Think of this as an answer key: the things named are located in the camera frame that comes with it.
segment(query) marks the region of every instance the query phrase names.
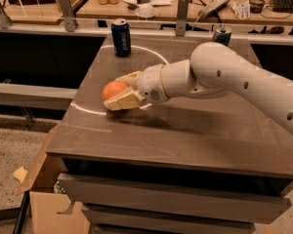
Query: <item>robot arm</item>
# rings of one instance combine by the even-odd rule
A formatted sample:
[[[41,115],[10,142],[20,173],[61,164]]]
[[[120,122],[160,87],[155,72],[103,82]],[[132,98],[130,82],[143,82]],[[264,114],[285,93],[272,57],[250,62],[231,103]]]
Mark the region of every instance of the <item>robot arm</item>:
[[[173,97],[217,98],[230,90],[293,134],[293,81],[254,65],[215,42],[198,46],[190,60],[158,64],[117,80],[131,85],[132,92],[105,101],[111,110],[164,102]],[[126,99],[131,103],[121,105],[120,100]]]

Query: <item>soda can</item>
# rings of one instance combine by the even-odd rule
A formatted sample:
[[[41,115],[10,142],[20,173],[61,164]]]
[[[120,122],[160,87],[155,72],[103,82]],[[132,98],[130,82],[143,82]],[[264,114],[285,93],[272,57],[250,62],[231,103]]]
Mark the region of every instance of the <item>soda can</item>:
[[[232,30],[229,27],[220,26],[215,29],[213,42],[221,43],[225,46],[229,44]]]
[[[125,19],[115,19],[111,25],[114,51],[118,57],[125,58],[131,53],[129,24]]]

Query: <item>gray tabletop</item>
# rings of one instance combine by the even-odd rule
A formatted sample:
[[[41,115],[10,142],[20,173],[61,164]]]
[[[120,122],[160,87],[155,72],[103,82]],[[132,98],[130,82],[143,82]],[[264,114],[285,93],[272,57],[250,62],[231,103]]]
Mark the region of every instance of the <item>gray tabletop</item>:
[[[106,111],[101,92],[109,81],[161,62],[188,59],[202,42],[135,36],[131,56],[117,58],[107,37],[47,148],[48,155],[292,178],[293,136],[234,93]],[[259,64],[247,41],[231,39],[230,46]]]

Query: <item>floor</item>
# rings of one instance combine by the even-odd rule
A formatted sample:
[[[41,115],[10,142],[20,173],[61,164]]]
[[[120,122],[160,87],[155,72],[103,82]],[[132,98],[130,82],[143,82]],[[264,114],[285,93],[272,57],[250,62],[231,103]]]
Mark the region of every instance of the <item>floor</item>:
[[[13,177],[13,171],[20,166],[30,166],[47,133],[60,122],[59,118],[59,115],[36,117],[34,125],[28,129],[17,108],[0,109],[0,210],[21,205],[22,195],[15,194],[19,182]],[[286,197],[290,198],[292,207],[271,225],[257,224],[253,234],[293,234],[293,189]],[[14,219],[0,221],[0,234],[13,233],[14,224]],[[30,217],[27,217],[22,234],[32,234],[30,224]]]

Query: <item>orange ball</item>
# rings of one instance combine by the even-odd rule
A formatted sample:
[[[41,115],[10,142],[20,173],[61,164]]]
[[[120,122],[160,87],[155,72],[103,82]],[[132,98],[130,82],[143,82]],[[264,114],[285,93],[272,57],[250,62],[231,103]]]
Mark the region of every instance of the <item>orange ball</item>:
[[[128,86],[123,82],[112,81],[108,83],[102,91],[102,101],[118,95],[120,92],[128,88]]]

